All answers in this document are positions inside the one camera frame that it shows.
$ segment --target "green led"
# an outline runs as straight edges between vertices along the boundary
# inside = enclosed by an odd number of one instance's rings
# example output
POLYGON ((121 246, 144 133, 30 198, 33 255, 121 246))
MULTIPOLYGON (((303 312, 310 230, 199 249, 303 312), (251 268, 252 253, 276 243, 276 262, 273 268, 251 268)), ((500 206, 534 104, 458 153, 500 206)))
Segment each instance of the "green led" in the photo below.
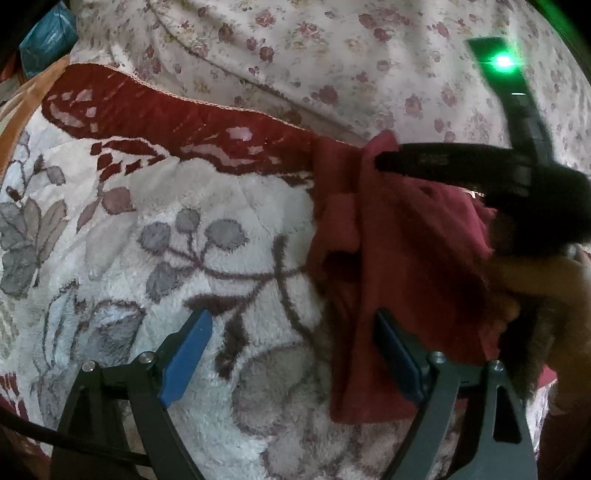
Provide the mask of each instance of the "green led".
POLYGON ((516 58, 508 52, 495 55, 489 63, 499 73, 512 73, 518 67, 516 58))

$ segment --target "blue gripper pad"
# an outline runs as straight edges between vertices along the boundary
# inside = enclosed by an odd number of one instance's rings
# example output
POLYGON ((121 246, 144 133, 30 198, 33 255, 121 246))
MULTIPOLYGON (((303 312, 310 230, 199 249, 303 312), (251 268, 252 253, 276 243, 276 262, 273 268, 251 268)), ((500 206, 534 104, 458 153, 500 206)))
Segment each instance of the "blue gripper pad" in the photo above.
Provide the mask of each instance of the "blue gripper pad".
POLYGON ((164 408, 169 408, 173 401, 179 400, 185 393, 203 351, 212 337, 212 331, 212 314, 203 310, 162 372, 162 387, 158 398, 164 408))
POLYGON ((427 397, 423 389, 423 377, 402 337, 410 335, 404 335, 404 332, 396 328, 395 320, 387 310, 378 310, 375 315, 374 343, 386 360, 388 370, 402 396, 418 408, 427 397))

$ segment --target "screw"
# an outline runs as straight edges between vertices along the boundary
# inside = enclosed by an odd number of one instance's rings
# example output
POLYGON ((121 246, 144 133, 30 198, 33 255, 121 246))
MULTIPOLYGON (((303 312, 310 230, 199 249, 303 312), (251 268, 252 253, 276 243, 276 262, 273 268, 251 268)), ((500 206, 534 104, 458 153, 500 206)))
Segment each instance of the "screw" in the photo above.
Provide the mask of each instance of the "screw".
POLYGON ((431 352, 431 360, 436 364, 444 364, 447 361, 443 352, 431 352))
POLYGON ((154 352, 144 352, 141 353, 138 357, 138 361, 141 364, 151 364, 154 361, 154 358, 156 358, 156 355, 154 355, 154 352))
POLYGON ((505 367, 503 366, 503 362, 501 362, 500 360, 493 360, 491 362, 491 366, 495 372, 502 372, 505 369, 505 367))
POLYGON ((92 360, 88 360, 87 362, 84 362, 84 364, 82 365, 82 371, 89 373, 92 372, 96 367, 96 363, 94 363, 92 360))

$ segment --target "red towel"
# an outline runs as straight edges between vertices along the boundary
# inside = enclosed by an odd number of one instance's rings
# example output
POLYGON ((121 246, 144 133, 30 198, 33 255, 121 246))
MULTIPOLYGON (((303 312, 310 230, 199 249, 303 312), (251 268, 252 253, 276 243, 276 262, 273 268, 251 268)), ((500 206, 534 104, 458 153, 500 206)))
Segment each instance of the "red towel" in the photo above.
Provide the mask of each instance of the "red towel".
POLYGON ((308 257, 341 322, 333 354, 331 417, 341 423, 414 415, 372 343, 373 318, 387 307, 428 350, 457 362, 496 358, 498 338, 479 319, 491 253, 493 212, 457 187, 378 172, 374 157, 395 151, 387 131, 360 152, 319 139, 314 158, 317 232, 308 257))

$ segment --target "hand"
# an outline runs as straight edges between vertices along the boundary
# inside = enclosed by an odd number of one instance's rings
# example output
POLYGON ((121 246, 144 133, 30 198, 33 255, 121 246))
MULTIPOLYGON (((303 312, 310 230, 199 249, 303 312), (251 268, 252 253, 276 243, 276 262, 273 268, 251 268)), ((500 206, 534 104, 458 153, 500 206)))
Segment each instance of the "hand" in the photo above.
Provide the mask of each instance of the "hand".
POLYGON ((493 293, 487 319, 502 333, 519 315, 511 293, 547 296, 567 307, 564 323, 548 357, 559 376, 562 393, 591 393, 591 260, 577 247, 574 260, 566 257, 492 257, 488 273, 493 293))

